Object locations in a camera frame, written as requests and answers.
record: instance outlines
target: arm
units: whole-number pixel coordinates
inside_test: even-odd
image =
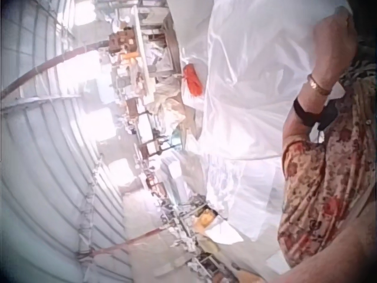
[[[271,283],[360,282],[358,277],[374,256],[375,209],[374,201],[326,249]]]
[[[313,79],[324,90],[331,91],[356,53],[356,31],[352,16],[345,8],[320,21],[314,30],[316,62]],[[305,112],[320,114],[327,97],[305,83],[297,97]],[[309,139],[311,128],[305,126],[294,109],[288,114],[283,127],[283,145],[293,137]]]

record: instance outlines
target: gold bracelet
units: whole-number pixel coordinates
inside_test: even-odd
[[[310,87],[317,91],[322,96],[329,96],[331,91],[325,90],[322,88],[313,78],[312,74],[307,75],[307,82],[309,83]]]

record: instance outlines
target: floral shirt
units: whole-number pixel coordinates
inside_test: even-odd
[[[278,241],[291,267],[327,247],[376,183],[375,64],[356,60],[323,143],[291,139],[284,149],[285,203]]]

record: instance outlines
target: red bag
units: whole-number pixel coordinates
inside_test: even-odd
[[[196,75],[194,65],[189,64],[183,68],[183,76],[187,81],[188,89],[190,90],[192,96],[198,97],[203,93],[203,86]]]

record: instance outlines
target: hand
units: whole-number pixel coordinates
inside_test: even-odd
[[[352,15],[339,7],[334,15],[321,20],[314,28],[316,63],[314,80],[331,90],[350,66],[357,50],[357,33]]]

